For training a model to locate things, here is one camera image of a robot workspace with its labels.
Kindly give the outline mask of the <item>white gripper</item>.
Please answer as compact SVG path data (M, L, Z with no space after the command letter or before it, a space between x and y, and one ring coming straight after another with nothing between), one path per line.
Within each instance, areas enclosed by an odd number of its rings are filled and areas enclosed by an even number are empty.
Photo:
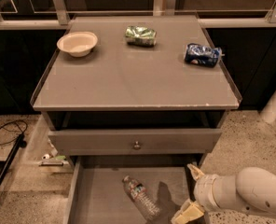
M213 185L217 175L205 175L200 168L192 163L188 164L187 168L196 181L193 193L197 202L187 199L172 217L172 224L187 224L203 217L205 211L214 212L220 210L213 195Z

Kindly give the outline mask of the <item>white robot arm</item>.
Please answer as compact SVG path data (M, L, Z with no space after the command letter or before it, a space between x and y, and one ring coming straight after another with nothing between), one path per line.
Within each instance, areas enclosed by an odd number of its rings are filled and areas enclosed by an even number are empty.
M234 210L246 215L276 217L276 175L247 167L235 175L206 175L189 164L195 201L187 199L174 214L172 224L187 224L206 213Z

